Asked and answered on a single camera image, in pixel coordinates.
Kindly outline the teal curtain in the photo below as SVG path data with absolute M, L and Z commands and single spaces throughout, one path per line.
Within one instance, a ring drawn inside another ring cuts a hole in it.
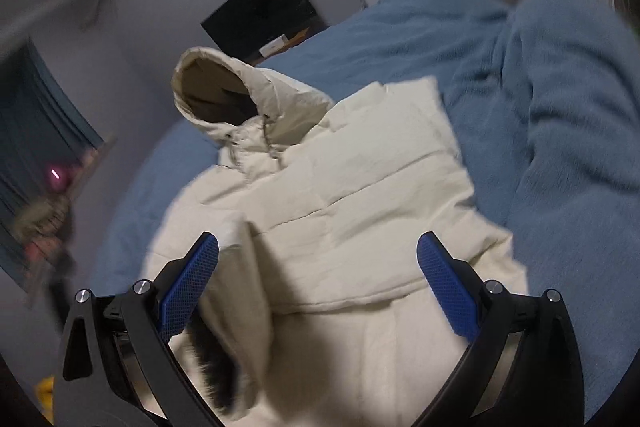
M 50 191 L 50 170 L 76 167 L 99 133 L 67 98 L 31 41 L 1 62 L 1 269 L 24 286 L 28 261 L 11 228 Z

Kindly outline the cream hooded puffer jacket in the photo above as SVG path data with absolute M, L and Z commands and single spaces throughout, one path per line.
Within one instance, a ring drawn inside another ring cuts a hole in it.
M 416 260 L 434 233 L 484 279 L 525 293 L 512 236 L 483 217 L 432 77 L 342 101 L 209 48 L 171 78 L 219 148 L 146 250 L 152 279 L 208 232 L 220 253 L 170 347 L 229 426 L 408 426 L 468 345 Z

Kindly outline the small white box on desk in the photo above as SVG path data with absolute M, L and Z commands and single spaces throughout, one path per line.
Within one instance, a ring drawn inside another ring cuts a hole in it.
M 269 41 L 259 48 L 259 53 L 262 57 L 270 57 L 277 54 L 288 47 L 288 37 L 286 35 L 280 35 L 277 38 Z

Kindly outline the blue fleece blanket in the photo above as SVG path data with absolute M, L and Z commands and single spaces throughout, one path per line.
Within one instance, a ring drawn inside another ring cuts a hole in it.
M 552 287 L 563 297 L 588 418 L 639 349 L 638 38 L 602 0 L 401 2 L 401 11 L 380 3 L 253 67 L 333 101 L 372 82 L 435 79 L 476 208 L 511 234 L 525 268 L 521 295 Z M 140 253 L 99 257 L 99 295 L 142 277 L 177 195 Z

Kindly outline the black monitor screen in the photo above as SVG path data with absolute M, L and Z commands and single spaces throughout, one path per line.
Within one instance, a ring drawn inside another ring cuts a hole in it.
M 201 26 L 221 52 L 245 62 L 277 38 L 326 29 L 310 0 L 227 0 Z

